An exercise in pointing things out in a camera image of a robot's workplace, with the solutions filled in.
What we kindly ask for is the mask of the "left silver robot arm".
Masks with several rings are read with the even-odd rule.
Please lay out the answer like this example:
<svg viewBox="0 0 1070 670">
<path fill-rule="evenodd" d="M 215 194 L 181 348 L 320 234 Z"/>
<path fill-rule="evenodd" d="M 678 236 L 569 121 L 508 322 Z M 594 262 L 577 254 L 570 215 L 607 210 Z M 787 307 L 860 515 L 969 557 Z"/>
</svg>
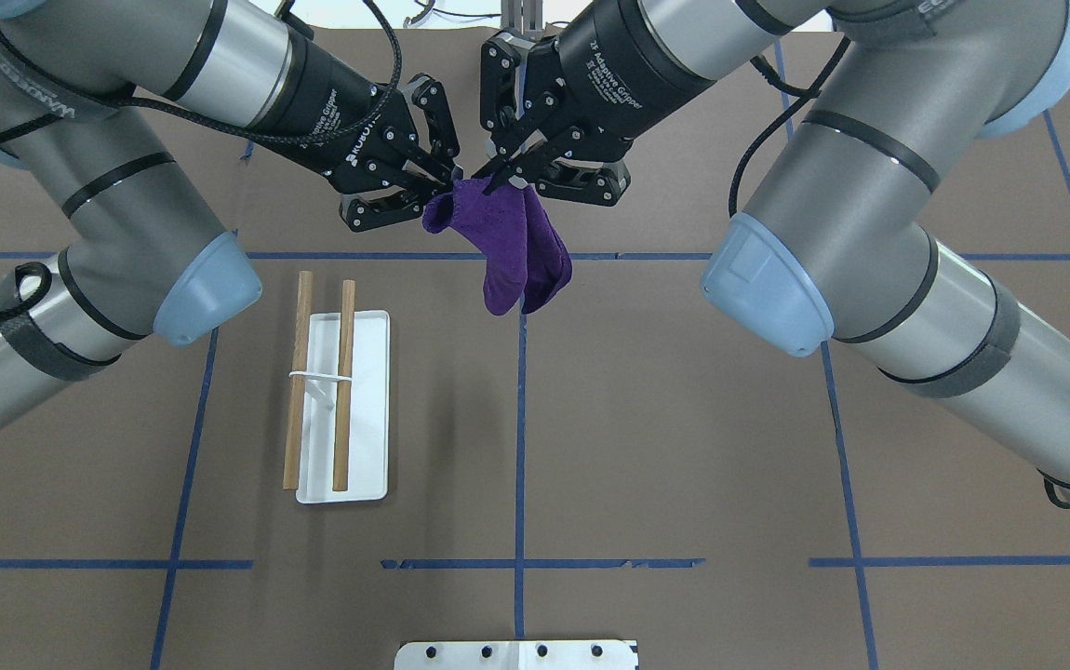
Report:
<svg viewBox="0 0 1070 670">
<path fill-rule="evenodd" d="M 364 228 L 411 220 L 459 177 L 432 77 L 373 82 L 284 1 L 0 1 L 0 161 L 77 232 L 0 280 L 0 429 L 132 344 L 185 346 L 261 296 L 233 232 L 144 122 L 159 110 L 322 177 Z"/>
</svg>

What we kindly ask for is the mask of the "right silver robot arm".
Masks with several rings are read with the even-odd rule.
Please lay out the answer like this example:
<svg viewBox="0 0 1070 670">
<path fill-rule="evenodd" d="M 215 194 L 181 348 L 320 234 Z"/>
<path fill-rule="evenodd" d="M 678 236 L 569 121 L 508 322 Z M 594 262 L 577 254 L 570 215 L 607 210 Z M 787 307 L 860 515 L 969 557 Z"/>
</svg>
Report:
<svg viewBox="0 0 1070 670">
<path fill-rule="evenodd" d="M 845 342 L 1020 455 L 1070 509 L 1070 340 L 916 218 L 973 141 L 1070 88 L 1070 1 L 595 1 L 482 46 L 493 185 L 615 203 L 641 133 L 816 14 L 844 55 L 702 273 L 788 355 Z"/>
</svg>

